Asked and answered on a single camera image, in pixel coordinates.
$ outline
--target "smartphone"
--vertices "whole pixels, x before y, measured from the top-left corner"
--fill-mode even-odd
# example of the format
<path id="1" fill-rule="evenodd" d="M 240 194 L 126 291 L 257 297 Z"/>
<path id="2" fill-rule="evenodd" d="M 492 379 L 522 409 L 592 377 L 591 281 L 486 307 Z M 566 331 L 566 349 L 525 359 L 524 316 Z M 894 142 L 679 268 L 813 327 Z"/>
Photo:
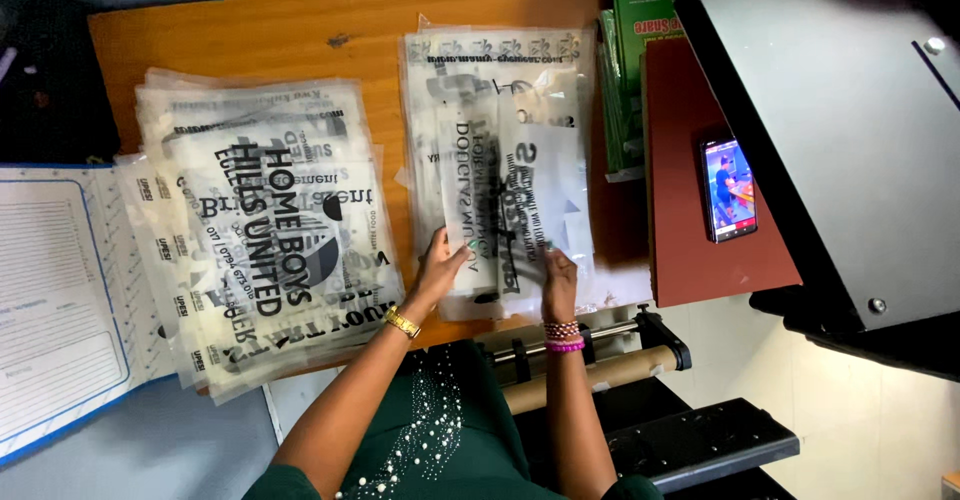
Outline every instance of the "smartphone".
<path id="1" fill-rule="evenodd" d="M 757 232 L 754 175 L 736 138 L 700 142 L 706 234 L 714 244 Z"/>

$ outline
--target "metal rod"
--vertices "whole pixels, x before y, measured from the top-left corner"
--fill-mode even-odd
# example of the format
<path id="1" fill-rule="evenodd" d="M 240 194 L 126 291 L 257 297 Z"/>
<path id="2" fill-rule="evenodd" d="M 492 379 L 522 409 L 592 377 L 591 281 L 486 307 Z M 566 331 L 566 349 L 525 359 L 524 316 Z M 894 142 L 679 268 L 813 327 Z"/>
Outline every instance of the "metal rod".
<path id="1" fill-rule="evenodd" d="M 610 339 L 616 337 L 617 335 L 623 335 L 624 333 L 630 333 L 637 330 L 637 322 L 627 321 L 620 322 L 618 324 L 613 324 L 611 326 L 602 327 L 596 330 L 590 330 L 590 334 L 593 336 L 594 342 L 603 341 L 604 339 Z M 536 342 L 534 344 L 525 345 L 527 348 L 527 357 L 536 356 L 546 352 L 546 347 L 542 342 Z M 514 349 L 510 348 L 509 350 L 500 350 L 499 352 L 493 353 L 493 364 L 502 365 L 512 363 L 514 359 L 517 358 L 517 355 L 514 353 Z"/>

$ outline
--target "orange wooden tabletop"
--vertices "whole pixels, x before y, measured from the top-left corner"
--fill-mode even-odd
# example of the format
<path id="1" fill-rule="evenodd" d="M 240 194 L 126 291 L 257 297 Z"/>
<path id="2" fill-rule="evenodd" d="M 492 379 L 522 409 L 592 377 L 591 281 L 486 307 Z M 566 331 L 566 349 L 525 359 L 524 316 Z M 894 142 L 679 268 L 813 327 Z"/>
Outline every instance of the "orange wooden tabletop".
<path id="1" fill-rule="evenodd" d="M 610 0 L 217 0 L 91 15 L 88 19 L 122 151 L 136 152 L 140 134 L 134 88 L 149 67 L 208 77 L 270 80 L 324 77 L 362 81 L 374 144 L 384 147 L 383 192 L 393 241 L 408 288 L 415 275 L 407 190 L 394 180 L 404 165 L 399 39 L 418 17 L 436 25 L 580 28 Z M 590 214 L 597 262 L 620 266 L 647 255 L 642 182 L 608 184 L 600 97 L 595 97 Z M 615 224 L 598 224 L 609 213 Z M 519 319 L 440 322 L 427 319 L 418 347 L 520 325 Z"/>

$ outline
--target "white form paper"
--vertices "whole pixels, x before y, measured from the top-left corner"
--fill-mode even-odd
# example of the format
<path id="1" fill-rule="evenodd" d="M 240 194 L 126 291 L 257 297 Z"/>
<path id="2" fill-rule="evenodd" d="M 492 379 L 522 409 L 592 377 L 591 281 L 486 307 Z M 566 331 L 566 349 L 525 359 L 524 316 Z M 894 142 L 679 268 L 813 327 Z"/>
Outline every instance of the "white form paper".
<path id="1" fill-rule="evenodd" d="M 126 383 L 130 367 L 80 183 L 0 180 L 0 258 L 4 446 L 42 437 Z M 18 446 L 4 447 L 0 456 Z"/>

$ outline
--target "gold wristwatch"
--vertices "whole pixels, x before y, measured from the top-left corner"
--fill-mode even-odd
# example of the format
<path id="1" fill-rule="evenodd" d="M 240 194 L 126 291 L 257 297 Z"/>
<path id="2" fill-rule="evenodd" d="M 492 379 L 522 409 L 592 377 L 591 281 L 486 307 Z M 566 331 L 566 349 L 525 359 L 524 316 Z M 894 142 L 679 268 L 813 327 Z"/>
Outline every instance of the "gold wristwatch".
<path id="1" fill-rule="evenodd" d="M 397 305 L 393 305 L 390 307 L 390 309 L 384 312 L 383 321 L 391 323 L 400 328 L 400 331 L 407 334 L 407 337 L 410 339 L 413 339 L 420 334 L 420 328 L 417 327 L 417 324 L 404 318 L 399 312 L 397 312 Z"/>

